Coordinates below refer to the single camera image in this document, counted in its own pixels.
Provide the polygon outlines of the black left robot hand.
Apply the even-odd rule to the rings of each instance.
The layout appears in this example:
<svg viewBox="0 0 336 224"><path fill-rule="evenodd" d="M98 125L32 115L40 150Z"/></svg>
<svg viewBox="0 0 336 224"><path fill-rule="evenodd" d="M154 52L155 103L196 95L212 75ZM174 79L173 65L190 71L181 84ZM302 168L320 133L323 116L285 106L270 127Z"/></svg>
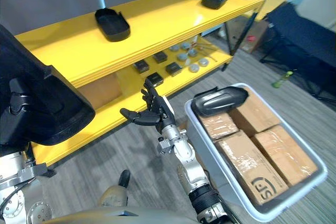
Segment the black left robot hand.
<svg viewBox="0 0 336 224"><path fill-rule="evenodd" d="M1 78L1 148L56 145L68 139L67 86L60 80Z"/></svg>

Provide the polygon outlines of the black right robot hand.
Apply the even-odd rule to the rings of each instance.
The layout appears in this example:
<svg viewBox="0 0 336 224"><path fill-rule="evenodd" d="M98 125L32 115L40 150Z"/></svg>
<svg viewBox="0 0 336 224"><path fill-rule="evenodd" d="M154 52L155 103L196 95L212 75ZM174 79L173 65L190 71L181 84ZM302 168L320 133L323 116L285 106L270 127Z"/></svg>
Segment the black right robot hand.
<svg viewBox="0 0 336 224"><path fill-rule="evenodd" d="M142 89L142 99L146 102L147 109L142 112L130 111L121 108L120 113L130 122L141 126L155 126L161 134L169 125L175 125L175 117L164 98L158 94L152 82L146 78Z"/></svg>

